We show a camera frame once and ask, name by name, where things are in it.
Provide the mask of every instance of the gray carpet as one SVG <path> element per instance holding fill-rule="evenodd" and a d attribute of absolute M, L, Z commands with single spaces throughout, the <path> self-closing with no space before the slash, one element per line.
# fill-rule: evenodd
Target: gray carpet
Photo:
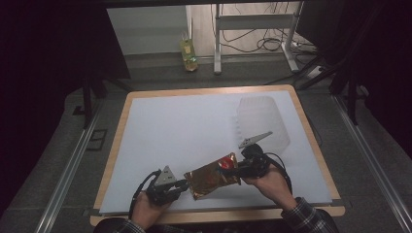
<path fill-rule="evenodd" d="M 124 83 L 136 90 L 261 85 L 291 74 L 283 56 L 228 58 L 220 76 L 213 75 L 213 65 L 207 60 L 200 64 L 198 71 L 187 73 L 179 64 L 179 56 L 166 58 L 153 58 L 144 65 L 130 65 L 132 79 Z M 292 83 L 292 80 L 278 83 Z M 346 214 L 336 217 L 335 222 L 342 233 L 403 232 L 327 93 L 329 83 L 330 80 L 317 83 L 308 90 L 299 91 L 298 95 L 306 115 L 313 122 L 326 164 L 346 207 Z M 88 222 L 87 211 L 94 204 L 127 94 L 112 83 L 105 82 L 105 85 L 109 95 L 104 100 L 95 127 L 95 130 L 107 130 L 105 143 L 101 150 L 95 150 L 98 145 L 93 142 L 88 144 L 90 150 L 83 156 L 51 232 L 93 230 Z M 412 183 L 408 181 L 412 173 L 411 160 L 370 115 L 362 101 L 358 102 L 358 121 L 366 140 L 405 203 L 411 207 Z M 72 115 L 80 105 L 80 91 L 67 97 L 60 125 L 36 168 L 3 215 L 0 232 L 35 230 L 67 159 L 80 139 L 84 119 Z"/>

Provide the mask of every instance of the brown wrapper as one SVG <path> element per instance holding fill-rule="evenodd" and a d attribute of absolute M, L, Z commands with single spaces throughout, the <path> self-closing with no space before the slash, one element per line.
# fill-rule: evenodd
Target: brown wrapper
<path fill-rule="evenodd" d="M 237 168 L 236 155 L 231 153 L 201 168 L 185 173 L 189 182 L 190 191 L 194 200 L 211 193 L 218 187 L 238 183 L 240 179 L 234 176 L 226 176 L 220 172 L 222 169 Z"/>

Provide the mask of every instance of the plaid sleeve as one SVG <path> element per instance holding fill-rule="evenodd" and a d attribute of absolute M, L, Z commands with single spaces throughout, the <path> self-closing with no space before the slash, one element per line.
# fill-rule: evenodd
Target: plaid sleeve
<path fill-rule="evenodd" d="M 306 202 L 304 198 L 296 198 L 297 206 L 287 212 L 282 212 L 282 218 L 296 233 L 330 233 L 336 232 L 317 213 L 316 209 Z"/>
<path fill-rule="evenodd" d="M 145 233 L 145 230 L 143 230 L 142 227 L 131 222 L 131 220 L 126 220 L 113 233 Z"/>

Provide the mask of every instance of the table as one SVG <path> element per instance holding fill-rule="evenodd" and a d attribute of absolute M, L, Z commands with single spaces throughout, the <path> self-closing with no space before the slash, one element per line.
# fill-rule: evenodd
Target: table
<path fill-rule="evenodd" d="M 151 97 L 166 97 L 166 96 L 186 96 L 186 95 L 205 95 L 205 94 L 229 94 L 229 93 L 252 93 L 262 91 L 287 91 L 293 101 L 293 104 L 298 113 L 299 119 L 303 125 L 310 146 L 315 154 L 316 160 L 320 166 L 322 175 L 326 181 L 326 186 L 332 198 L 332 204 L 329 206 L 321 206 L 330 213 L 331 216 L 342 216 L 345 213 L 345 207 L 340 205 L 340 195 L 336 189 L 334 181 L 327 168 L 321 150 L 318 147 L 314 134 L 310 128 L 309 122 L 303 112 L 302 106 L 298 97 L 290 85 L 275 85 L 275 86 L 243 86 L 243 87 L 221 87 L 221 88 L 204 88 L 204 89 L 181 89 L 181 90 L 161 90 L 161 91 L 140 91 L 131 92 L 126 98 L 123 111 L 120 117 L 118 130 L 112 145 L 112 149 L 107 161 L 106 169 L 101 181 L 99 191 L 97 193 L 93 209 L 100 209 L 103 202 L 105 192 L 107 190 L 110 178 L 113 174 L 113 169 L 120 149 L 120 142 L 124 128 L 128 119 L 129 109 L 134 98 L 151 98 Z M 197 222 L 219 222 L 219 221 L 242 221 L 242 220 L 263 220 L 281 218 L 281 209 L 253 209 L 253 210 L 236 210 L 236 211 L 211 211 L 211 212 L 178 212 L 166 213 L 159 220 L 158 224 L 177 224 L 177 223 L 197 223 Z M 90 223 L 96 225 L 104 216 L 91 216 Z"/>

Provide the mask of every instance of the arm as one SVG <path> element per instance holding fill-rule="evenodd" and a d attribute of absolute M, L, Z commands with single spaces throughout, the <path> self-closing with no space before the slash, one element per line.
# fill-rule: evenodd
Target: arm
<path fill-rule="evenodd" d="M 283 209 L 282 217 L 295 232 L 338 232 L 334 222 L 326 220 L 304 198 L 293 198 L 285 179 L 275 166 L 270 165 L 268 173 L 262 178 L 243 180 L 279 205 Z"/>
<path fill-rule="evenodd" d="M 171 203 L 160 207 L 152 204 L 148 195 L 145 192 L 141 192 L 137 197 L 132 218 L 126 220 L 115 233 L 144 233 L 145 230 L 155 224 L 157 219 L 170 205 Z"/>

